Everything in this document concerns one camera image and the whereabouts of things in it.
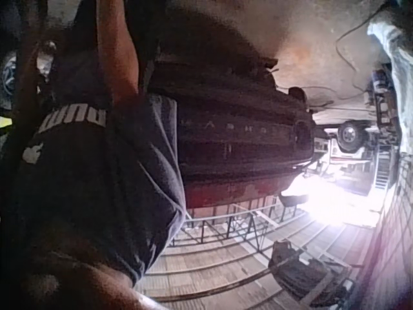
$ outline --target cable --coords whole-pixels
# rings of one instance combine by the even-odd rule
[[[376,16],[377,14],[379,14],[380,11],[382,11],[383,9],[387,8],[390,6],[390,3],[388,1],[386,1],[385,3],[383,3],[373,14],[371,14],[365,21],[363,21],[360,25],[350,29],[349,31],[345,32],[344,34],[342,34],[337,40],[336,40],[336,53],[337,55],[353,70],[353,77],[352,77],[352,86],[360,91],[362,91],[363,93],[365,92],[365,90],[363,90],[362,88],[358,87],[357,85],[354,84],[354,78],[356,77],[357,74],[357,69],[354,68],[354,66],[342,55],[342,53],[340,52],[339,48],[338,48],[338,43],[344,39],[345,37],[347,37],[349,34],[355,32],[357,29],[360,29],[362,26],[364,26],[365,24],[367,24],[374,16]]]
[[[277,88],[280,88],[280,89],[288,90],[288,87],[282,87],[282,86],[279,86],[278,84],[276,84],[276,87],[277,87]],[[300,87],[300,88],[302,88],[302,89],[312,89],[312,88],[315,88],[315,89],[328,90],[328,91],[330,91],[330,92],[335,93],[337,99],[339,99],[339,100],[349,100],[349,99],[353,99],[353,98],[362,96],[362,95],[365,93],[365,91],[364,91],[364,92],[360,92],[359,94],[356,94],[356,95],[353,95],[353,96],[341,97],[336,90],[334,90],[334,89],[332,89],[332,88],[330,88],[330,87],[327,87],[327,86],[303,86],[303,87]]]
[[[366,90],[363,90],[361,87],[358,87],[357,85],[354,84],[354,79],[355,79],[356,74],[357,74],[357,69],[354,68],[354,66],[353,66],[353,65],[342,55],[342,53],[339,51],[338,43],[339,43],[342,39],[344,39],[345,37],[347,37],[349,34],[355,32],[357,29],[360,29],[362,26],[364,26],[365,24],[367,24],[372,18],[374,18],[374,16],[376,16],[377,14],[379,14],[380,11],[382,11],[382,10],[384,10],[385,8],[390,7],[390,6],[391,6],[390,2],[386,1],[386,2],[383,3],[373,14],[371,14],[365,21],[363,21],[360,25],[358,25],[358,26],[350,29],[349,31],[347,31],[347,32],[345,32],[344,34],[342,34],[338,39],[336,39],[336,42],[335,42],[336,53],[337,53],[337,55],[353,70],[352,86],[353,86],[355,89],[360,90],[360,91],[361,91],[360,93],[355,94],[355,95],[353,95],[353,96],[349,96],[349,97],[341,97],[336,90],[334,90],[334,89],[332,89],[332,88],[329,88],[329,87],[326,87],[326,86],[304,86],[304,87],[301,87],[301,88],[302,88],[302,89],[312,89],[312,88],[314,88],[314,89],[324,89],[324,90],[328,90],[328,91],[330,91],[330,92],[333,92],[333,93],[336,95],[336,97],[337,97],[338,100],[349,100],[349,99],[353,99],[353,98],[362,96],[362,95],[366,92]],[[288,87],[282,87],[282,86],[279,86],[279,85],[276,85],[276,87],[277,87],[277,88],[280,88],[280,89],[288,90]]]

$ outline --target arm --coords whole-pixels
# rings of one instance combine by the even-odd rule
[[[97,0],[97,51],[114,104],[138,93],[139,64],[123,0]]]
[[[18,1],[22,23],[22,38],[17,51],[17,72],[13,98],[13,129],[2,149],[0,186],[3,205],[6,204],[21,155],[41,122],[37,102],[37,52],[47,15],[47,0]]]
[[[37,53],[47,16],[47,0],[24,0],[19,4],[23,34],[17,51],[13,122],[31,126],[39,116]]]

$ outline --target dark blue t-shirt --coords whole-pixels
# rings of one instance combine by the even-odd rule
[[[181,227],[176,102],[148,95],[111,109],[64,105],[23,153],[13,203],[18,240],[67,223],[135,283]]]

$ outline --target man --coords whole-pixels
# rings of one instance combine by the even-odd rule
[[[133,286],[185,217],[176,102],[139,90],[123,0],[97,0],[96,29],[97,48],[56,57],[58,107],[2,206],[2,268],[25,309],[148,309]]]

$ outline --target wheel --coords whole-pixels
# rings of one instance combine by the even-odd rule
[[[16,54],[15,50],[1,52],[0,59],[0,108],[2,115],[12,110]]]
[[[360,124],[346,121],[338,128],[337,142],[342,151],[355,153],[364,145],[367,137],[367,132]]]

